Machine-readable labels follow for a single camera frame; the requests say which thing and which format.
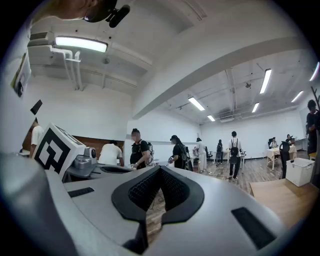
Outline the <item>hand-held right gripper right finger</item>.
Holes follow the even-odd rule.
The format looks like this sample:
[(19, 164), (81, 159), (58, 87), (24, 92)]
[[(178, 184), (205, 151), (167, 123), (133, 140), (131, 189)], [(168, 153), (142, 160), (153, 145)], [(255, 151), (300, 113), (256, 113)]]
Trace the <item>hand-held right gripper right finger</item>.
[(268, 207), (236, 185), (156, 166), (166, 212), (150, 256), (254, 256), (286, 227)]

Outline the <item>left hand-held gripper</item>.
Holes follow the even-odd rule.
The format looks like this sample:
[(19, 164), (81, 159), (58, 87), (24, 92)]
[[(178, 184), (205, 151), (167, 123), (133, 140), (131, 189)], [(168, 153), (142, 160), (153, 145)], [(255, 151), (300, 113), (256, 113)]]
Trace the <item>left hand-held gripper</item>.
[(49, 123), (32, 156), (44, 170), (54, 171), (62, 182), (71, 182), (72, 177), (87, 179), (108, 177), (133, 172), (133, 168), (97, 163), (97, 152), (86, 146), (63, 128)]

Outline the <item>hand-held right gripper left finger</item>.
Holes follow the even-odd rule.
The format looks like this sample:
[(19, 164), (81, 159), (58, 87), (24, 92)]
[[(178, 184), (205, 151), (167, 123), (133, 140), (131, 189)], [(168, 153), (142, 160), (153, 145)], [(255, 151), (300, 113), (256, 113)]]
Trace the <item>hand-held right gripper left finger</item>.
[(161, 182), (160, 167), (145, 168), (100, 179), (65, 184), (68, 192), (92, 188), (72, 197), (77, 210), (97, 231), (97, 238), (80, 232), (86, 250), (99, 244), (99, 256), (160, 256), (160, 236), (148, 242), (147, 211)]

